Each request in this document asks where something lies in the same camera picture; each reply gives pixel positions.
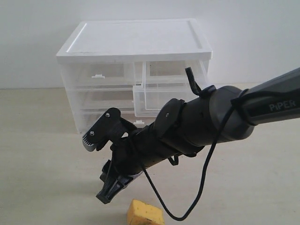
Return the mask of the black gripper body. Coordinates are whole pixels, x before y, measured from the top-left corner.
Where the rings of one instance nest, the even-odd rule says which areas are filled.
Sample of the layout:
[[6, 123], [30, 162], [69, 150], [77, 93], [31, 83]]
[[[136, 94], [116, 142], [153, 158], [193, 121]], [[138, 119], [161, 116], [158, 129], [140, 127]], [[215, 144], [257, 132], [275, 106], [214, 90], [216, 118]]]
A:
[[125, 119], [117, 119], [109, 125], [106, 134], [106, 141], [111, 141], [112, 159], [108, 160], [102, 168], [100, 179], [121, 180], [122, 182], [132, 182], [141, 173], [140, 166], [136, 165], [136, 157], [129, 143], [129, 137], [125, 134], [137, 132], [139, 129]]

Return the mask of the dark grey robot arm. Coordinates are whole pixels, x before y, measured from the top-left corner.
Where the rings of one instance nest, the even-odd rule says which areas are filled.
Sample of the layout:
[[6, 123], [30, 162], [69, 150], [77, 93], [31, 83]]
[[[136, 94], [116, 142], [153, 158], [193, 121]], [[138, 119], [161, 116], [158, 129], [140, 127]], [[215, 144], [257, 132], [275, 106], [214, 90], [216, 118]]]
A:
[[179, 156], [195, 157], [205, 146], [248, 138], [259, 124], [300, 115], [300, 71], [295, 69], [250, 89], [234, 86], [200, 89], [186, 69], [196, 98], [171, 99], [155, 121], [137, 128], [117, 108], [108, 109], [94, 131], [96, 149], [112, 142], [112, 158], [100, 176], [97, 198], [109, 203], [147, 168], [164, 160], [177, 165]]

